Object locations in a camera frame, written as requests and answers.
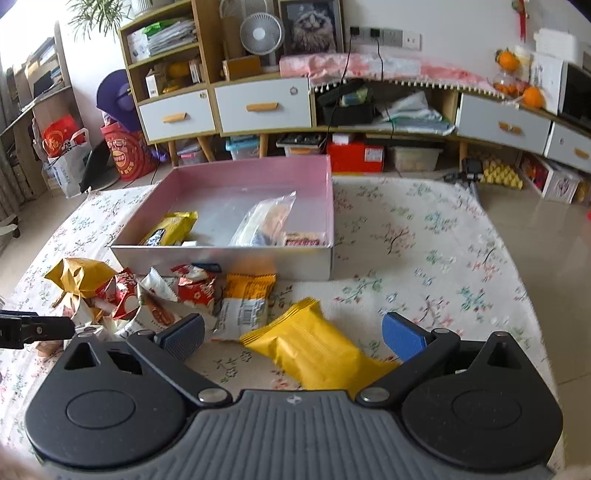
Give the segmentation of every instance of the orange drawer handle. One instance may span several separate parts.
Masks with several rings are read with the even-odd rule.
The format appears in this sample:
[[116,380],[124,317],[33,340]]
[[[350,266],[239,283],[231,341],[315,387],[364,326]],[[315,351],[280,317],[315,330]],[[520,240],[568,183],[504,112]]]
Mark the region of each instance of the orange drawer handle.
[[577,157],[582,158],[583,160],[589,159],[589,154],[585,150],[581,150],[580,148],[575,148],[574,154],[577,155]]
[[516,127],[515,125],[510,125],[506,122],[499,122],[499,128],[508,134],[523,135],[521,127]]
[[247,112],[272,112],[279,108],[278,102],[271,103],[250,103],[246,106]]
[[162,117],[162,122],[165,124],[174,124],[176,122],[182,122],[187,117],[185,113],[173,113],[172,115],[167,115]]

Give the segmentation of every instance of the snack package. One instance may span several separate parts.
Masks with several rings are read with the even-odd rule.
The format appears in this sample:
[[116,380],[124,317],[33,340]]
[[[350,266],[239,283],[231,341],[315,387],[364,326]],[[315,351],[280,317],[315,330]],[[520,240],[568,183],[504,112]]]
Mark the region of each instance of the snack package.
[[324,319],[320,303],[311,298],[240,341],[270,357],[305,389],[346,390],[351,398],[398,366],[367,357]]
[[317,233],[283,233],[280,244],[284,247],[317,247],[324,245],[324,235]]
[[107,310],[107,305],[102,303],[101,300],[107,301],[115,306],[115,309],[108,310],[112,313],[114,319],[128,317],[126,320],[129,320],[139,306],[137,285],[138,283],[132,271],[125,268],[110,281],[97,288],[94,300],[95,306]]
[[274,284],[275,275],[229,274],[212,340],[238,340],[241,335],[266,325],[268,297]]
[[163,277],[152,267],[141,284],[159,299],[202,306],[208,314],[212,314],[215,277],[192,265],[178,265],[171,272],[174,277]]
[[152,330],[158,333],[180,319],[175,318],[171,312],[163,308],[141,284],[138,285],[138,295],[139,308],[135,316],[115,332],[116,336],[125,339],[140,330]]
[[117,308],[113,312],[114,319],[120,319],[135,313],[139,307],[137,288],[138,283],[129,268],[117,273],[115,280],[115,300]]
[[196,221],[197,212],[168,213],[139,244],[149,247],[181,245]]
[[85,299],[95,296],[96,289],[117,272],[104,262],[88,258],[62,258],[45,278],[63,291]]
[[287,216],[296,199],[296,193],[257,203],[245,215],[230,240],[231,247],[265,247],[276,245]]

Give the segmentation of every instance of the orange fruit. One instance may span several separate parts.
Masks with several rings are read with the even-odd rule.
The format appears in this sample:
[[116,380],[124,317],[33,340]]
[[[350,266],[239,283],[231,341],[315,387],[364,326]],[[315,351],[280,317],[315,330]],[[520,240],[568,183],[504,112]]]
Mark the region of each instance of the orange fruit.
[[502,69],[508,72],[516,71],[521,65],[519,59],[509,50],[498,50],[495,60]]
[[523,92],[521,103],[532,108],[542,108],[545,104],[544,95],[538,87],[527,87]]

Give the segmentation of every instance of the white cardboard box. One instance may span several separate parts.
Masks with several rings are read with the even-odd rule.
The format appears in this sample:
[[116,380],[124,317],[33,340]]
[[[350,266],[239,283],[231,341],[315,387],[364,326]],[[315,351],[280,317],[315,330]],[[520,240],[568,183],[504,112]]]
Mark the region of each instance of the white cardboard box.
[[554,202],[571,203],[582,179],[574,170],[533,153],[523,153],[519,168],[544,200]]

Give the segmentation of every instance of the cabinet leg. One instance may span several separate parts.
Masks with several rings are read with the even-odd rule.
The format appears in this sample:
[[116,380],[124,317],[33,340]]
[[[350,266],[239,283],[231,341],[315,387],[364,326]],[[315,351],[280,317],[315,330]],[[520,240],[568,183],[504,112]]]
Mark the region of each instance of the cabinet leg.
[[462,171],[462,160],[468,158],[468,143],[460,142],[460,171]]
[[174,140],[168,142],[168,153],[170,153],[170,162],[173,164],[173,167],[178,167],[177,146]]
[[259,158],[267,156],[269,150],[269,134],[261,134],[259,139]]
[[197,141],[201,146],[201,150],[203,150],[203,153],[205,153],[205,158],[207,158],[207,161],[216,161],[216,156],[213,154],[208,137],[197,137]]

